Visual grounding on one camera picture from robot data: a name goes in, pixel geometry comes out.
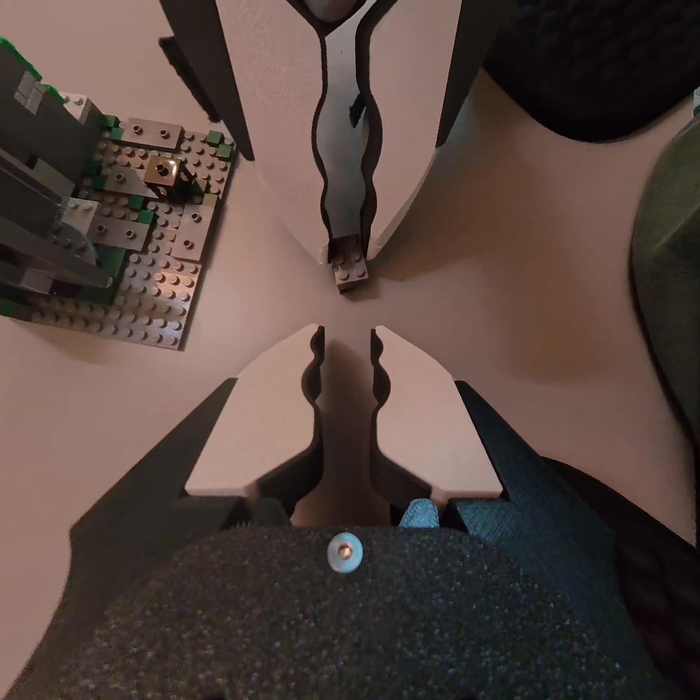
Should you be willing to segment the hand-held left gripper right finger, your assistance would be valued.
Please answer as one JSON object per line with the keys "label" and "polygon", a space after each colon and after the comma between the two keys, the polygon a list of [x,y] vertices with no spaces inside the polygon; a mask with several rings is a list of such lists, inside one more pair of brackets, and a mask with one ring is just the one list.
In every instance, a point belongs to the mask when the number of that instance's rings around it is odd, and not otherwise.
{"label": "hand-held left gripper right finger", "polygon": [[487,450],[452,374],[386,326],[370,334],[370,481],[394,510],[427,499],[442,513],[453,500],[503,495]]}

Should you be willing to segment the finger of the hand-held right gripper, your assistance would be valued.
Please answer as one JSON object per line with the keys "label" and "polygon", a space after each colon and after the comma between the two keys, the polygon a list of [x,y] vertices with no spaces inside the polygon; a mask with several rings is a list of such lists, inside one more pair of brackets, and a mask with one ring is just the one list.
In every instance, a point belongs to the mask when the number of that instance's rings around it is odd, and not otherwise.
{"label": "finger of the hand-held right gripper", "polygon": [[404,219],[435,158],[462,1],[376,1],[355,35],[366,104],[361,236],[373,260]]}
{"label": "finger of the hand-held right gripper", "polygon": [[258,176],[286,227],[321,265],[330,244],[316,127],[327,74],[321,37],[292,1],[217,1]]}

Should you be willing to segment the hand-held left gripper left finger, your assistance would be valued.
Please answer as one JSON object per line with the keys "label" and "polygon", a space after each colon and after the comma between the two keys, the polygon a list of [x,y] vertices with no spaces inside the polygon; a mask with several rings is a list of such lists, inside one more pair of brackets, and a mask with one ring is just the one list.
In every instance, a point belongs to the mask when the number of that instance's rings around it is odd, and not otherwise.
{"label": "hand-held left gripper left finger", "polygon": [[275,498],[287,515],[323,474],[320,366],[325,328],[310,324],[250,362],[190,473],[191,496]]}

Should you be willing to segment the dark grey toy brick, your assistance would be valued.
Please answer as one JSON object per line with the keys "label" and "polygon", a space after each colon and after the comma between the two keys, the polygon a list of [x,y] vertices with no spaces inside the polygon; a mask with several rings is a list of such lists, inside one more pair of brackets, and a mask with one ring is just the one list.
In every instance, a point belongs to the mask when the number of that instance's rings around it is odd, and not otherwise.
{"label": "dark grey toy brick", "polygon": [[340,294],[348,293],[369,281],[369,271],[359,234],[331,239],[328,260]]}

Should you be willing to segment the grey desk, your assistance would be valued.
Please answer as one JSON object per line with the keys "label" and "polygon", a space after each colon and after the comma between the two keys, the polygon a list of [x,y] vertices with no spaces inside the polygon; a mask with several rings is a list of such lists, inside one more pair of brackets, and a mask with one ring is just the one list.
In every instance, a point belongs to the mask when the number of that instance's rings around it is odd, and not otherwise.
{"label": "grey desk", "polygon": [[183,351],[1,320],[1,695],[49,625],[69,530],[220,383],[309,323],[326,328],[326,464],[302,526],[389,520],[368,475],[370,330],[467,381],[543,456],[695,542],[687,430],[645,347],[628,278],[635,213],[692,101],[631,139],[570,141],[485,73],[409,208],[347,296],[237,163]]}

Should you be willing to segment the grey toy brick build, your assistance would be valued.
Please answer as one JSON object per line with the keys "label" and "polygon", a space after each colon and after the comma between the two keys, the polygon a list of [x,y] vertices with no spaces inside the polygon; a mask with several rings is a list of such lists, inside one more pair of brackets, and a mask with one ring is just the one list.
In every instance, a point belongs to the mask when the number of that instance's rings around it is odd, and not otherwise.
{"label": "grey toy brick build", "polygon": [[99,110],[1,39],[1,316],[178,351],[237,147]]}

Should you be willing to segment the black knit cloth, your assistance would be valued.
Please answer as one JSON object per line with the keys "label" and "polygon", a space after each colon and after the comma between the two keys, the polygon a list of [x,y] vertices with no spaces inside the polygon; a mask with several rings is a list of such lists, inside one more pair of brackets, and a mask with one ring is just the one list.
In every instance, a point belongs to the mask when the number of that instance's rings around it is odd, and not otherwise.
{"label": "black knit cloth", "polygon": [[557,460],[545,462],[614,535],[626,608],[672,697],[698,699],[698,549],[590,475]]}

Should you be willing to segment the person's olive green garment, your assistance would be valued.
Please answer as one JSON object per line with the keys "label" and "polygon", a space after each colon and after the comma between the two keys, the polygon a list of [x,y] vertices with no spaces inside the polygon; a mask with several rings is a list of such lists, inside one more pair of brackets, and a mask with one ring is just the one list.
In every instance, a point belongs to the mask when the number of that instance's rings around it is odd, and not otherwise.
{"label": "person's olive green garment", "polygon": [[655,365],[699,450],[699,89],[635,216],[631,274]]}

